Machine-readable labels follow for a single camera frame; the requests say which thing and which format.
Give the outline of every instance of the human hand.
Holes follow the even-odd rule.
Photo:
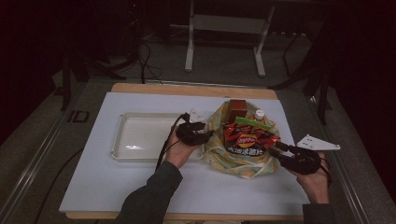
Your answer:
[[[174,164],[177,169],[180,169],[180,167],[182,167],[189,159],[191,153],[201,145],[188,146],[181,142],[176,136],[177,128],[178,126],[175,127],[171,137],[169,138],[168,146],[166,148],[170,148],[166,152],[165,160]]]
[[[319,152],[319,156],[324,159],[324,153]],[[321,165],[327,167],[325,160],[321,160]],[[288,170],[297,177],[297,182],[303,187],[309,202],[311,203],[329,203],[329,187],[326,173],[322,169],[318,169],[312,175],[301,175]]]

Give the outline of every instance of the wooden table edge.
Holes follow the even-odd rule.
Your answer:
[[[118,212],[67,212],[72,219],[115,219]],[[303,221],[303,216],[265,216],[265,215],[233,215],[233,214],[179,214],[167,213],[165,220],[225,220],[225,221]]]
[[[273,90],[240,87],[116,83],[111,92],[277,100]]]

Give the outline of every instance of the white table leg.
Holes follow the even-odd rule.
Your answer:
[[[264,45],[265,38],[268,35],[268,29],[270,28],[271,19],[274,15],[275,7],[271,7],[268,14],[267,20],[262,27],[262,38],[257,47],[253,48],[254,58],[256,60],[257,72],[259,77],[265,77],[264,64],[262,63],[262,46]]]
[[[187,47],[186,72],[192,71],[192,59],[194,56],[194,0],[190,0],[190,25],[189,25],[189,45]]]

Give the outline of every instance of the dark background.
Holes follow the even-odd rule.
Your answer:
[[[166,39],[169,35],[168,24],[188,24],[188,2],[145,1],[145,25]],[[392,35],[396,34],[396,20],[393,16],[396,7],[393,1],[345,2],[358,3],[361,7],[348,11],[347,15],[340,19],[346,21],[341,22],[340,27],[347,31],[347,36],[339,46],[342,54],[334,60],[335,67],[332,69],[330,83],[336,88],[339,99],[377,171],[393,201],[396,201],[396,183],[394,174],[391,173],[396,170],[396,149],[393,141],[396,136],[396,48]],[[122,34],[120,29],[128,23],[125,24],[128,18],[122,4],[125,3],[104,7],[104,0],[73,0],[65,3],[2,1],[0,144],[54,91],[51,76],[61,69],[64,46],[76,47],[93,59],[102,61],[106,61],[108,53],[117,51],[120,43],[114,43],[114,36],[111,34]],[[226,5],[227,7],[222,7],[216,4],[209,8],[203,4],[196,9],[215,9],[223,15],[236,13],[239,16],[248,14],[260,17],[262,14],[258,7],[248,5],[244,5],[246,9],[241,10],[238,1]],[[293,7],[283,7],[276,11],[272,31],[287,34],[294,31],[301,22],[301,15],[293,17],[291,12],[296,11]],[[120,26],[106,26],[106,18],[114,18],[115,15],[120,21]],[[330,39],[336,38],[336,34],[330,36]],[[134,50],[134,46],[127,45],[125,48],[129,51]]]

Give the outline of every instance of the dark sleeve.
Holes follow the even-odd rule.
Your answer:
[[[163,223],[168,204],[182,178],[176,166],[164,161],[146,186],[125,199],[114,223]]]
[[[335,215],[329,203],[303,204],[305,224],[335,224]]]

